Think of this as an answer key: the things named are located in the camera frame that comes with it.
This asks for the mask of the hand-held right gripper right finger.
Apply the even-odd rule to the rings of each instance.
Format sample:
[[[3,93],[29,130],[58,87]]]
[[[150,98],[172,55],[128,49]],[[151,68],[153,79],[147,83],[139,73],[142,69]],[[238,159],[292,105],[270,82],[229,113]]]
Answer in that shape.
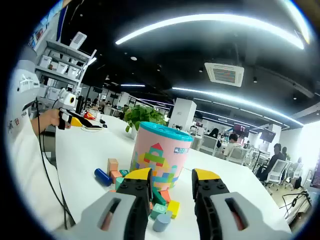
[[[289,240],[291,234],[268,226],[262,212],[238,192],[230,192],[221,177],[192,170],[194,213],[201,240]]]

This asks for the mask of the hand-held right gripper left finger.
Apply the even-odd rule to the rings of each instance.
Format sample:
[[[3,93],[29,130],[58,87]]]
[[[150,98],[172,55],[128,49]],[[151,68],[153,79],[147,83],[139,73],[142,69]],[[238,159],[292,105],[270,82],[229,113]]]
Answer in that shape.
[[[128,173],[117,191],[82,211],[80,221],[54,234],[57,240],[144,240],[152,200],[152,169]]]

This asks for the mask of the person's left hand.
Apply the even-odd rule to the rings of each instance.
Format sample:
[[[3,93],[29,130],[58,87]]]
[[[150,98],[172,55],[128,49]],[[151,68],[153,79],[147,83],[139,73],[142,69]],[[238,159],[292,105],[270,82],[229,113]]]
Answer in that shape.
[[[49,109],[41,115],[41,127],[43,129],[52,125],[57,127],[60,124],[59,109]]]

